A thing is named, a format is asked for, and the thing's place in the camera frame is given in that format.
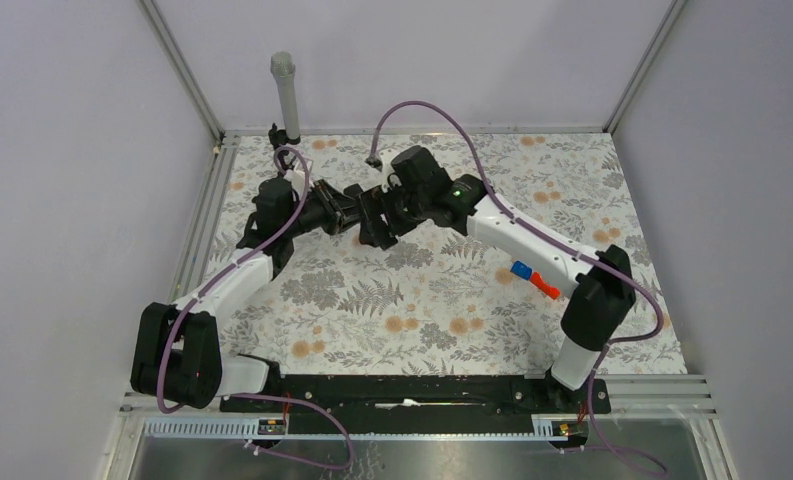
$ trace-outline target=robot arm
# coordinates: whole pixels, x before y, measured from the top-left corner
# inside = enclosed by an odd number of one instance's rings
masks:
[[[360,224],[362,244],[387,249],[397,243],[398,237],[431,219],[437,226],[497,247],[539,271],[546,282],[570,298],[561,320],[565,339],[547,374],[561,390],[569,392],[581,388],[605,343],[634,304],[634,292],[621,281],[535,238],[499,211],[479,179],[463,175],[453,181],[431,153],[419,146],[397,155],[385,166],[382,185],[372,189],[364,191],[352,185],[341,193],[323,180],[314,182],[302,214],[285,234],[262,253],[238,265],[241,257],[291,217],[297,205],[295,191],[303,187],[291,177],[292,172],[260,185],[253,199],[255,212],[229,261],[233,270],[186,317],[181,332],[187,341],[183,350],[173,351],[169,363],[164,388],[169,400],[202,408],[215,396],[257,393],[264,388],[266,361],[220,353],[217,332],[247,298],[281,272],[293,253],[293,238],[315,228],[334,235]],[[628,255],[622,249],[612,245],[599,252],[552,231],[502,201],[517,217],[548,235],[631,275]],[[132,367],[131,384],[135,390],[155,394],[160,352],[169,336],[170,318],[175,318],[183,305],[198,299],[199,292],[211,282],[208,280],[173,305],[152,304],[144,311]],[[188,354],[191,343],[196,343],[196,347],[190,348]]]

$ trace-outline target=black bracket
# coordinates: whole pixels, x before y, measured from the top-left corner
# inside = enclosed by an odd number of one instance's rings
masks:
[[[351,434],[531,433],[532,414],[578,415],[584,400],[578,395],[585,394],[582,389],[562,397],[556,390],[563,387],[549,376],[275,374],[270,378],[274,380],[267,382],[263,393],[308,399],[330,409]],[[405,399],[422,406],[381,408],[400,405]],[[603,380],[594,382],[593,408],[598,414],[611,412]],[[282,405],[231,397],[220,403],[220,411],[280,414]],[[289,433],[333,433],[333,426],[316,413],[303,408],[293,408],[291,413]]]
[[[603,263],[632,276],[629,255],[622,248],[611,245],[596,255]],[[600,352],[634,306],[635,292],[619,278],[595,266],[576,280],[579,285],[561,317],[561,329],[577,345]]]
[[[237,242],[237,248],[261,245],[290,219],[298,201],[287,179],[273,177],[262,182],[257,196],[252,198],[255,211],[246,221],[243,238]],[[325,180],[314,182],[301,214],[281,238],[264,249],[264,253],[272,257],[273,278],[281,273],[293,255],[293,238],[316,228],[322,228],[329,235],[345,232],[361,220],[357,210],[353,198],[340,193]]]
[[[302,136],[300,135],[299,138],[287,138],[287,130],[279,130],[276,124],[272,124],[272,128],[269,129],[269,143],[272,145],[273,150],[278,150],[279,147],[283,147],[284,145],[298,145],[302,141]],[[284,160],[287,157],[287,154],[290,152],[281,152],[278,154],[278,162],[281,164],[281,168],[284,170],[292,170],[293,164],[287,164]]]
[[[157,396],[161,354],[178,314],[175,305],[160,303],[143,311],[131,365],[131,388],[135,391]],[[175,341],[181,337],[186,339],[184,349],[170,352],[163,396],[170,402],[205,408],[222,380],[216,319],[207,312],[187,314]]]

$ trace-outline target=gray leaf print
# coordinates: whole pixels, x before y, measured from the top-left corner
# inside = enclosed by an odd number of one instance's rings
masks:
[[[466,350],[455,350],[449,355],[450,360],[459,360],[462,362],[469,362],[470,360],[476,362],[486,362],[492,355],[496,355],[496,349],[490,345],[470,345]]]
[[[635,278],[663,298],[610,135],[531,136],[534,143],[520,134],[472,138],[494,187],[509,201],[577,240],[592,244],[597,231],[621,246],[628,240],[624,248]],[[380,181],[378,172],[363,164],[369,141],[364,135],[309,135],[299,149],[316,165],[315,178],[338,188],[352,183],[369,188]],[[384,135],[379,145],[387,158],[424,145],[453,177],[475,172],[463,139],[454,134]],[[251,213],[251,196],[275,176],[272,150],[264,136],[241,138],[208,272],[222,268],[234,251]],[[551,366],[564,337],[560,319],[566,303],[548,303],[539,292],[515,283],[503,252],[431,226],[388,251],[361,248],[355,235],[330,237],[315,230],[299,237],[281,278],[232,315],[221,332],[223,348],[279,361],[291,374],[496,375]],[[336,275],[329,277],[335,272],[342,274],[342,283]],[[391,327],[401,328],[388,329],[389,317],[397,319]],[[448,329],[455,318],[477,327],[455,335]],[[617,335],[640,333],[652,323],[652,308],[639,298]],[[650,342],[618,345],[600,373],[686,371],[667,325]],[[307,345],[297,351],[306,355],[294,353],[296,344]]]
[[[384,260],[388,267],[399,270],[402,267],[421,268],[431,265],[434,253],[427,248],[420,248],[416,243],[400,242],[389,250]]]
[[[524,355],[531,344],[531,335],[516,318],[505,318],[492,325],[486,333],[490,343],[501,343],[503,360],[510,362]]]
[[[629,235],[626,237],[626,248],[631,250],[632,259],[642,265],[652,265],[652,259],[649,258],[649,249],[646,248],[646,242],[641,235]]]
[[[489,248],[490,245],[479,242],[472,237],[450,234],[446,240],[446,245],[440,249],[440,253],[458,258],[469,258],[470,260],[475,260],[478,257],[483,260],[484,254]]]
[[[435,346],[441,350],[449,350],[455,346],[458,339],[449,332],[440,330],[440,325],[436,323],[426,323],[423,325],[423,328],[420,329],[420,341],[426,348]]]
[[[421,145],[431,145],[437,143],[436,135],[411,135],[411,143],[419,143]]]
[[[500,317],[522,318],[534,313],[534,304],[528,302],[508,302],[504,307],[493,309],[493,315]]]
[[[617,159],[617,154],[609,152],[605,155],[605,160],[602,160],[602,170],[610,170],[612,172],[620,171],[620,161]]]
[[[293,258],[293,260],[293,268],[301,268],[304,270],[319,270],[325,267],[333,267],[335,265],[334,260],[330,258],[316,257],[313,255],[301,257],[298,260]]]
[[[213,250],[210,254],[210,260],[216,263],[225,263],[234,250],[237,249],[237,237],[225,232],[218,232],[213,239]]]
[[[602,179],[602,184],[606,187],[611,188],[621,188],[625,185],[626,180],[623,178],[623,174],[620,172],[611,172]]]
[[[602,203],[594,201],[590,198],[565,198],[561,203],[568,207],[575,207],[579,210],[592,210],[602,208]]]
[[[281,286],[284,300],[297,304],[313,303],[320,310],[337,305],[340,297],[334,289],[343,287],[343,274],[337,270],[321,270],[302,275],[302,280],[288,280]]]
[[[550,226],[573,240],[581,240],[582,233],[584,233],[584,221],[581,216],[572,212],[556,211],[552,214]]]
[[[363,267],[364,269],[368,270],[370,273],[387,271],[387,267],[385,267],[384,264],[381,262],[381,260],[377,258],[346,257],[343,259],[343,263],[351,263],[352,265]]]
[[[372,316],[376,310],[381,315],[384,312],[384,307],[388,305],[395,305],[399,300],[404,300],[405,297],[399,291],[399,285],[393,286],[392,280],[387,280],[387,285],[372,279],[373,285],[366,284],[362,281],[358,282],[357,287],[352,287],[352,291],[340,301],[340,310],[352,313],[365,315],[369,311]]]

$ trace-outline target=aluminum frame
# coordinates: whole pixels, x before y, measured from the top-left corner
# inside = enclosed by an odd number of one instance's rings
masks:
[[[608,118],[608,122],[605,123],[605,127],[603,128],[605,133],[614,135],[614,132],[617,131],[617,127],[620,125],[620,121],[623,119],[626,110],[640,90],[640,85],[649,73],[649,68],[652,66],[655,58],[658,57],[658,54],[661,53],[661,47],[667,41],[670,32],[673,30],[673,26],[675,26],[676,22],[679,20],[687,3],[688,0],[673,0],[672,3],[670,3],[670,6],[667,8],[667,13],[664,14],[664,18],[661,19],[661,24],[658,25],[655,35],[649,42],[649,46],[647,46],[646,51],[643,52],[643,58],[640,59],[637,68],[635,68],[632,74],[631,80],[629,80],[626,89],[620,96],[620,101],[617,103],[617,106],[614,107],[614,111]]]
[[[160,8],[158,8],[155,0],[138,0],[138,3],[149,20],[149,24],[157,36],[161,48],[163,48],[169,61],[172,62],[172,67],[175,69],[175,73],[178,74],[184,90],[196,106],[205,128],[208,129],[214,141],[219,143],[222,138],[222,126],[213,114],[213,110],[211,110],[205,94],[202,93],[202,89],[199,88],[199,83],[196,81],[193,71],[190,70],[190,66],[187,65],[187,60],[184,59],[184,54],[181,53],[178,43],[175,42],[172,30],[169,29],[169,25],[163,18]]]
[[[699,460],[708,480],[737,480],[731,455],[723,438],[719,416],[711,401],[708,384],[702,375],[604,375],[600,376],[608,386],[614,411],[598,415],[602,421],[612,420],[675,420],[681,419],[693,434]],[[104,480],[126,480],[137,461],[140,442],[158,429],[163,414],[157,409],[154,397],[127,393],[122,401],[118,417],[119,433],[108,452],[108,466],[102,475]],[[202,410],[185,407],[175,416],[162,417],[166,425],[180,425],[181,435],[169,433],[167,438],[216,438],[216,431],[204,429],[202,433],[187,424],[234,424],[274,414],[245,414],[219,412],[219,399],[215,399]],[[535,425],[540,427],[551,420],[574,419],[575,415],[533,415]],[[340,435],[316,435],[310,440],[340,440]],[[356,435],[360,440],[399,441],[546,441],[541,435]]]
[[[219,152],[208,166],[199,193],[199,203],[187,233],[187,244],[178,262],[170,301],[192,291],[202,281],[239,146],[239,135],[226,135]]]
[[[239,136],[263,136],[269,130],[268,127],[261,129],[245,129],[245,130],[228,130],[226,133]],[[560,125],[548,127],[464,127],[470,135],[478,134],[520,134],[520,135],[535,135],[535,134],[553,134],[553,133],[605,133],[604,128],[598,125]],[[303,128],[301,135],[372,135],[375,133],[375,127],[358,127],[358,128]],[[382,135],[442,135],[442,134],[457,134],[458,132],[451,127],[385,127],[381,129]]]

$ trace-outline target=table surface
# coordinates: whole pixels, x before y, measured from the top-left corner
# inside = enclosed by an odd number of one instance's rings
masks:
[[[708,478],[700,462],[694,433],[680,420],[620,420],[602,422],[614,445],[638,448],[664,462],[670,478]],[[591,480],[621,478],[646,480],[613,455],[591,453],[560,455],[545,442],[479,440],[354,439],[356,460],[347,471],[312,468],[269,455],[252,457],[241,440],[146,437],[140,442],[131,480],[243,480],[293,478],[297,480],[414,480],[418,478],[475,480]],[[275,450],[323,463],[341,463],[346,445],[336,441],[284,440]],[[654,469],[650,463],[644,468]]]
[[[635,279],[663,296],[614,145],[607,134],[472,136],[495,188],[560,233],[600,249],[611,243],[632,259]],[[371,136],[310,136],[299,150],[315,178],[342,190],[372,187],[366,166]],[[454,178],[475,172],[457,135],[386,135],[382,157],[420,144]],[[239,240],[251,199],[275,175],[266,137],[243,137],[214,237],[207,275]],[[387,251],[358,243],[357,229],[295,240],[284,271],[255,293],[220,334],[223,348],[277,360],[284,373],[543,373],[563,332],[564,299],[551,300],[514,277],[512,258],[430,222]],[[638,296],[615,335],[652,328]],[[686,373],[669,317],[656,338],[615,346],[600,373]]]

